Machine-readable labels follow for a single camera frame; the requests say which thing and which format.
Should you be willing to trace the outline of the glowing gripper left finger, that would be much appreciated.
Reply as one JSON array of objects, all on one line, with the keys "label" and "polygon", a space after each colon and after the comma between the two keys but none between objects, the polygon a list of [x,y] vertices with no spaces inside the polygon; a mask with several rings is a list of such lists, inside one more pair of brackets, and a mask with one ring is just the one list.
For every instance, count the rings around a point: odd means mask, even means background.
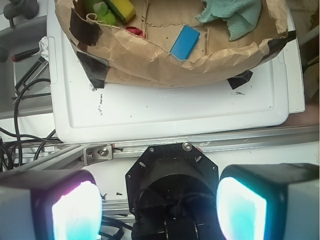
[{"label": "glowing gripper left finger", "polygon": [[2,240],[95,240],[101,220],[101,193],[87,170],[0,174]]}]

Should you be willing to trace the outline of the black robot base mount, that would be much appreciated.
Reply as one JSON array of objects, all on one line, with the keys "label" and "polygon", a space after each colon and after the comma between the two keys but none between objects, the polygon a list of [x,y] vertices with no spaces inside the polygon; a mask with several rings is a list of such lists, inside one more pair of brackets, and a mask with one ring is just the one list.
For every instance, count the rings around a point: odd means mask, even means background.
[{"label": "black robot base mount", "polygon": [[125,175],[134,240],[221,240],[219,168],[203,153],[144,152]]}]

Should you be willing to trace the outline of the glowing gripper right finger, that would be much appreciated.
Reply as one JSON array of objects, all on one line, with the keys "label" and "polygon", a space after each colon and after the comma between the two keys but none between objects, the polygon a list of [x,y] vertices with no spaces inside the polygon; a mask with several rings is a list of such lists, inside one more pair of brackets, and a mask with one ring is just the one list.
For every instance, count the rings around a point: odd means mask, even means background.
[{"label": "glowing gripper right finger", "polygon": [[216,209],[227,240],[318,240],[320,167],[228,165],[220,175]]}]

